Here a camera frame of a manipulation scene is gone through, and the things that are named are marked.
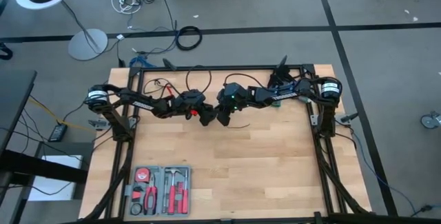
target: red-handled pliers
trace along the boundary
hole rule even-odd
[[[150,182],[147,186],[144,196],[144,214],[154,215],[156,213],[156,199],[158,197],[158,188],[154,185],[154,175],[151,173]]]

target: screwdriver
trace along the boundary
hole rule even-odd
[[[183,197],[183,206],[182,206],[182,213],[186,214],[188,212],[188,188],[187,188],[187,182],[188,182],[188,170],[185,171],[185,186],[184,186],[184,197]]]

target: lamp base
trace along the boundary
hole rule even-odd
[[[68,53],[72,58],[87,61],[98,57],[107,48],[108,39],[103,31],[96,28],[87,31],[96,45],[91,41],[91,38],[86,39],[85,33],[80,31],[69,42]]]

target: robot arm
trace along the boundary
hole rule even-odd
[[[300,79],[296,81],[289,75],[289,69],[281,63],[275,71],[283,70],[283,77],[280,74],[270,80],[270,86],[243,88],[237,83],[225,83],[224,88],[218,93],[219,105],[217,119],[224,126],[229,124],[230,114],[241,111],[244,108],[266,108],[274,101],[295,99],[304,96],[319,106],[318,131],[323,136],[335,136],[335,109],[338,107],[342,85],[339,80],[331,77],[317,79]],[[321,91],[316,92],[316,85],[321,85]]]
[[[119,100],[110,103],[109,96],[111,95],[117,95]],[[128,141],[132,139],[133,134],[129,120],[116,111],[120,105],[128,104],[148,110],[161,119],[184,115],[189,120],[192,116],[199,115],[199,121],[206,126],[216,118],[216,112],[213,106],[204,103],[204,100],[205,96],[198,90],[182,92],[178,97],[167,96],[154,99],[152,96],[145,96],[128,88],[105,84],[90,88],[85,103],[91,111],[102,114],[110,122],[114,140]]]

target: caster wheel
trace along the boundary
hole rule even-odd
[[[437,128],[437,121],[430,114],[425,114],[421,116],[421,124],[427,129]]]

